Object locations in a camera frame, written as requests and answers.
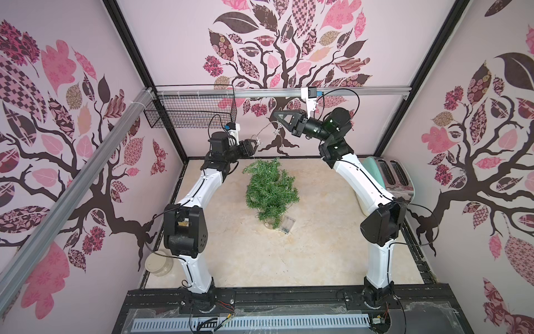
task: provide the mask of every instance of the tree branch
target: tree branch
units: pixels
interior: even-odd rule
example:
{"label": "tree branch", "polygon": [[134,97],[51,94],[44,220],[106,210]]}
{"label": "tree branch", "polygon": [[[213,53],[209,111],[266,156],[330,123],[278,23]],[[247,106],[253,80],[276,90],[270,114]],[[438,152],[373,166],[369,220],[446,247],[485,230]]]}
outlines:
{"label": "tree branch", "polygon": [[17,183],[22,188],[24,188],[24,190],[26,190],[28,192],[28,194],[30,194],[30,195],[36,195],[36,194],[40,193],[40,194],[43,194],[43,195],[47,196],[48,198],[50,198],[54,202],[57,202],[58,201],[58,196],[52,194],[48,189],[45,189],[43,187],[41,187],[39,189],[33,189],[33,188],[31,188],[30,186],[28,186],[26,184],[26,180],[25,180],[26,174],[28,174],[29,169],[32,168],[32,167],[33,167],[32,165],[29,165],[25,170],[23,170],[22,173],[20,173],[20,177],[19,178],[16,178],[16,177],[13,177],[13,176],[0,177],[0,182],[14,182],[14,183]]}

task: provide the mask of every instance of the black cable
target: black cable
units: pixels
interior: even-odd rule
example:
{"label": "black cable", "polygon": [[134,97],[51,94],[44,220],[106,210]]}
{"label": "black cable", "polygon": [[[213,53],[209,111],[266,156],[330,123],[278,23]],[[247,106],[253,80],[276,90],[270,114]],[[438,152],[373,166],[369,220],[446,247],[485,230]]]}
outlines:
{"label": "black cable", "polygon": [[236,164],[235,164],[235,167],[234,167],[234,169],[232,169],[232,171],[231,171],[231,172],[229,172],[229,173],[228,173],[228,175],[232,174],[232,173],[233,173],[233,171],[234,171],[234,170],[235,170],[235,169],[237,168],[237,166],[239,166],[239,160],[238,160],[238,161],[236,161]]}
{"label": "black cable", "polygon": [[352,115],[352,117],[354,117],[354,115],[356,115],[356,112],[357,112],[358,109],[360,108],[360,96],[358,95],[358,93],[356,93],[356,92],[353,91],[352,89],[348,89],[348,88],[336,88],[336,89],[334,89],[334,90],[329,91],[329,92],[326,93],[326,94],[321,95],[321,97],[319,97],[319,98],[317,99],[317,103],[319,103],[319,99],[321,99],[321,98],[323,99],[323,110],[321,111],[321,115],[319,115],[319,118],[317,118],[317,119],[321,119],[321,116],[323,116],[323,113],[325,112],[325,104],[326,104],[326,103],[325,103],[325,96],[327,96],[327,95],[330,94],[331,92],[333,92],[333,91],[337,91],[337,90],[348,90],[348,91],[353,92],[353,93],[356,95],[356,97],[358,98],[358,106],[356,107],[356,110],[354,111],[354,114]]}

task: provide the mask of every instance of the perforated metal plate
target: perforated metal plate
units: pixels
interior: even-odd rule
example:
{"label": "perforated metal plate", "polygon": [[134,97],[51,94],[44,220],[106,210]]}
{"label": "perforated metal plate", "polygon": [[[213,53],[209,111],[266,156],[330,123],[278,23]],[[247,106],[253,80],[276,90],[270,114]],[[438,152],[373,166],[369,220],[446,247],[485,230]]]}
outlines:
{"label": "perforated metal plate", "polygon": [[[195,330],[199,323],[209,317],[191,318],[191,328]],[[224,321],[219,317],[217,324],[202,327],[201,331],[211,331]],[[228,321],[218,331],[229,330],[283,330],[283,329],[330,329],[330,328],[365,328],[369,327],[367,314],[336,314],[336,315],[272,315],[272,316],[239,316]],[[189,332],[189,318],[168,319],[135,319],[132,333]]]}

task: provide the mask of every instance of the artificial plant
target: artificial plant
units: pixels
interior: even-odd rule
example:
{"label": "artificial plant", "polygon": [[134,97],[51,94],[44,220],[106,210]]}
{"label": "artificial plant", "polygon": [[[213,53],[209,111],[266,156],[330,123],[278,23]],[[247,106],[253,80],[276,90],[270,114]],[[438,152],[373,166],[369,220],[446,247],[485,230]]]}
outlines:
{"label": "artificial plant", "polygon": [[256,160],[243,170],[243,173],[252,174],[247,187],[247,206],[258,209],[260,220],[274,219],[273,228],[280,226],[287,206],[299,201],[299,191],[293,186],[295,177],[278,167],[280,161],[276,158]]}

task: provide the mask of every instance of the tree mural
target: tree mural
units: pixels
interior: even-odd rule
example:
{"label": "tree mural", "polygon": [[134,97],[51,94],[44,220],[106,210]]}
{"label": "tree mural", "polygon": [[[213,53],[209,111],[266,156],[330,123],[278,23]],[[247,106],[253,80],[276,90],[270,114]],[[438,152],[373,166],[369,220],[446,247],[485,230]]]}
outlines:
{"label": "tree mural", "polygon": [[[21,42],[20,35],[9,23],[2,22],[0,50],[13,62],[0,55],[0,97],[11,129],[10,133],[0,133],[2,148],[7,147],[0,152],[0,173],[3,174],[0,207],[12,201],[11,205],[18,202],[21,206],[0,214],[0,232],[13,235],[0,238],[0,247],[24,244],[29,235],[22,238],[16,234],[38,226],[49,211],[42,204],[28,202],[34,198],[40,203],[56,202],[103,142],[104,132],[113,129],[111,121],[121,117],[126,108],[123,90],[112,97],[106,78],[102,76],[97,80],[95,68],[76,51],[74,57],[83,70],[83,77],[75,78],[78,65],[69,59],[66,42],[57,40],[56,48],[47,45],[46,50],[28,52],[30,47],[36,48],[35,41],[24,33]],[[27,49],[24,49],[24,40],[32,41]],[[47,100],[38,85],[17,66],[24,65],[25,59],[35,63],[40,54],[43,72],[52,88]],[[58,88],[63,84],[71,86],[65,96],[58,96]],[[85,271],[86,257],[102,248],[106,236],[125,232],[137,239],[140,269],[144,244],[155,236],[148,234],[153,222],[141,225],[115,213],[115,205],[122,203],[121,194],[128,191],[123,180],[139,173],[135,165],[141,158],[145,140],[136,137],[139,126],[140,118],[91,185],[91,197],[74,210],[66,227],[60,231],[60,234],[69,234],[63,249],[74,267]],[[151,168],[151,175],[154,175],[165,171],[167,154],[156,141],[153,140],[152,145],[156,156]],[[36,197],[22,199],[25,194],[19,193],[21,190]]]}
{"label": "tree mural", "polygon": [[[534,199],[534,166],[528,163],[534,144],[534,102],[505,94],[508,84],[534,91],[534,60],[516,52],[497,58],[504,61],[506,81],[493,76],[484,63],[466,94],[461,86],[446,93],[447,111],[433,118],[437,127],[421,138],[436,154],[429,165],[435,166],[435,180],[441,186],[433,210],[437,221],[410,213],[420,225],[416,228],[419,241],[425,234],[430,242],[433,229],[451,203],[466,202],[462,214],[473,216],[474,228],[491,224],[489,250],[495,258],[501,256],[502,229],[509,232],[506,257],[516,272],[534,285],[534,246],[521,239],[534,237],[534,208],[515,202]],[[503,220],[497,219],[497,213]],[[432,243],[430,247],[436,254]]]}
{"label": "tree mural", "polygon": [[[358,40],[366,18],[361,0],[319,0],[323,12],[316,12],[316,0],[223,0],[234,12],[220,15],[209,29],[216,56],[207,56],[204,69],[218,77],[215,84],[236,88],[360,87],[370,75],[357,73],[371,60],[356,58],[366,40]],[[226,25],[233,31],[217,31]],[[321,111],[346,101],[327,96],[317,106]],[[299,98],[236,99],[244,114],[267,115],[275,108],[301,108]],[[228,108],[221,102],[219,107]],[[267,117],[277,129],[274,118]],[[295,147],[285,138],[284,128],[259,151]]]}

